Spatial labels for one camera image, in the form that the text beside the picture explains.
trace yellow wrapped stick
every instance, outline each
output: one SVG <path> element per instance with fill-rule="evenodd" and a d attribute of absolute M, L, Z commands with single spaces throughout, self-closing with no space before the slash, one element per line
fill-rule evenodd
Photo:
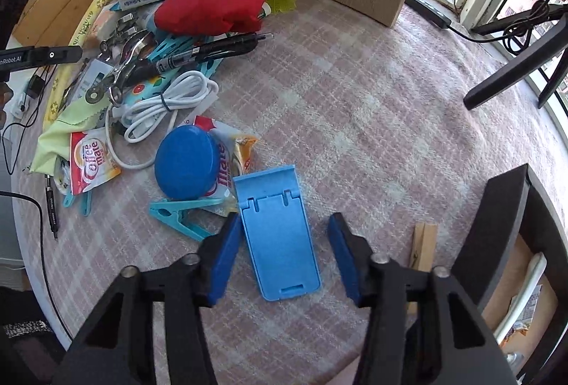
<path fill-rule="evenodd" d="M 73 33 L 69 45 L 82 46 L 85 38 L 93 26 L 94 21 L 97 19 L 100 11 L 109 0 L 93 0 L 87 11 L 83 15 L 83 19 L 79 26 Z M 67 88 L 67 82 L 71 74 L 73 65 L 59 65 L 58 71 L 55 74 L 49 100 L 47 102 L 47 109 L 43 117 L 43 130 L 46 130 L 58 117 L 59 105 L 61 103 L 63 93 Z"/>

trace blue disc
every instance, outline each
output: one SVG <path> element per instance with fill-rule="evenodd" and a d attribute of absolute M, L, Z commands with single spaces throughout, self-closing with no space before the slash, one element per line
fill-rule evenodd
<path fill-rule="evenodd" d="M 155 154 L 155 179 L 170 199 L 197 199 L 215 184 L 219 163 L 213 137 L 195 125 L 182 125 L 162 140 Z"/>

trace green cloth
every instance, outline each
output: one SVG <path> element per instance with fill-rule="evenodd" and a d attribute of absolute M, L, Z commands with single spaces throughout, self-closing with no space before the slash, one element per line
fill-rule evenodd
<path fill-rule="evenodd" d="M 109 106 L 109 103 L 107 98 L 103 98 L 98 103 L 91 105 L 83 97 L 65 108 L 55 122 L 39 136 L 38 147 L 30 171 L 55 175 L 58 156 L 69 161 L 71 154 L 70 134 L 94 129 L 99 119 L 99 113 Z"/>

